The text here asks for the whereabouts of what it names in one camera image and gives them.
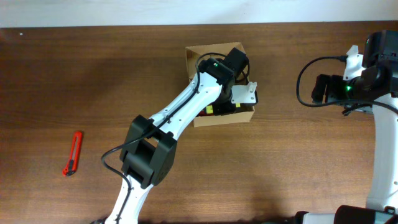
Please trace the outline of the yellow highlighter pen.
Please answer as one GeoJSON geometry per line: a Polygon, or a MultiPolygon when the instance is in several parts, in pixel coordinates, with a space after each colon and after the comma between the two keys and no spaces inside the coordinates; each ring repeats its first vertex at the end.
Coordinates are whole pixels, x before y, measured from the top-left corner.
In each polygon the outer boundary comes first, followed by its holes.
{"type": "Polygon", "coordinates": [[[241,107],[240,103],[208,105],[206,106],[205,111],[207,114],[213,114],[216,116],[216,115],[235,113],[236,110],[240,107],[241,107]]]}

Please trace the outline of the red black stapler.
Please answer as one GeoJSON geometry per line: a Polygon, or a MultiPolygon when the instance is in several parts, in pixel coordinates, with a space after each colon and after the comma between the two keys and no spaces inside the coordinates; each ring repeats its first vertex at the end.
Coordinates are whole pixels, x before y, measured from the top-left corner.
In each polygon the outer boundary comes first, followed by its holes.
{"type": "Polygon", "coordinates": [[[207,116],[207,113],[205,110],[201,110],[198,114],[198,116],[207,116]]]}

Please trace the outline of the red utility knife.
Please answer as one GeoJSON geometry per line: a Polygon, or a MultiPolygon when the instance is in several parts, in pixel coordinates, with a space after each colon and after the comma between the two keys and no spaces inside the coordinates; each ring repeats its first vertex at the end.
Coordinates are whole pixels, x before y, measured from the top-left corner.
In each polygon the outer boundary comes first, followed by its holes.
{"type": "Polygon", "coordinates": [[[66,166],[62,170],[62,174],[65,177],[73,175],[78,169],[82,142],[83,142],[83,132],[75,131],[73,134],[73,141],[70,149],[69,159],[66,166]]]}

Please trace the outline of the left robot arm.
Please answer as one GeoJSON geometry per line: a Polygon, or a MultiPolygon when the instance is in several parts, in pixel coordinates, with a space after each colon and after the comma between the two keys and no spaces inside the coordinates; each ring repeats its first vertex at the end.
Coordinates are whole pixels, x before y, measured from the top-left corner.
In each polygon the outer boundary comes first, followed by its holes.
{"type": "Polygon", "coordinates": [[[173,166],[185,128],[207,106],[215,116],[236,112],[233,86],[247,68],[249,59],[237,48],[227,55],[205,53],[195,62],[190,84],[169,105],[150,118],[139,115],[132,121],[125,142],[101,156],[105,168],[122,178],[122,186],[111,214],[97,223],[137,223],[150,189],[173,166]]]}

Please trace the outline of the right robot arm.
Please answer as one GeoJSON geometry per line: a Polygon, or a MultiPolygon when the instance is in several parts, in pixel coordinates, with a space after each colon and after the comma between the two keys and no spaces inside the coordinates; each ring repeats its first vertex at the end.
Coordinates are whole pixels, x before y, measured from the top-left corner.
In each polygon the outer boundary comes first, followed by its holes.
{"type": "Polygon", "coordinates": [[[352,46],[343,75],[317,76],[310,108],[338,105],[348,116],[374,116],[375,150],[365,207],[341,205],[334,213],[297,212],[292,223],[397,223],[397,32],[382,30],[366,39],[364,52],[352,46]]]}

